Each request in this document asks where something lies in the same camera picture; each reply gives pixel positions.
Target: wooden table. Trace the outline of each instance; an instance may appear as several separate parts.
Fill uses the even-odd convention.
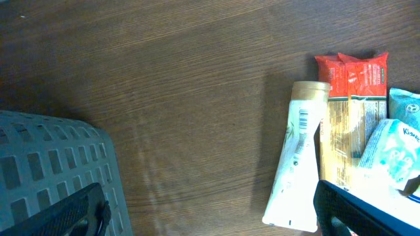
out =
[[[309,235],[261,222],[291,86],[314,55],[387,50],[420,92],[420,2],[9,1],[1,109],[69,117],[114,140],[135,235]]]

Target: red package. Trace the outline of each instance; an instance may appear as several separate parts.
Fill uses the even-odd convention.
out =
[[[345,64],[349,94],[358,96],[387,95],[387,52],[366,60],[341,53],[338,57]]]
[[[331,85],[329,97],[386,96],[388,53],[361,60],[339,53],[315,56],[319,80]]]

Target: blue package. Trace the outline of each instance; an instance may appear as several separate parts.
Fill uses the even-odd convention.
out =
[[[420,131],[420,94],[391,88],[389,92],[389,118],[399,119]]]

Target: snack package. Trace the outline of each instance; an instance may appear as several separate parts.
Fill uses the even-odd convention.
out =
[[[420,94],[399,88],[389,91],[389,118],[399,119],[409,126],[420,130]]]
[[[331,85],[320,125],[321,179],[352,187],[352,173],[378,122],[387,116],[387,57],[316,56],[319,80]]]

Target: wet wipes package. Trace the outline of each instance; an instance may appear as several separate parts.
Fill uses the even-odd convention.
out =
[[[420,132],[397,119],[383,119],[367,143],[358,172],[404,190],[407,181],[420,174],[419,156]]]
[[[389,91],[389,118],[399,119],[420,130],[420,94],[391,88]]]

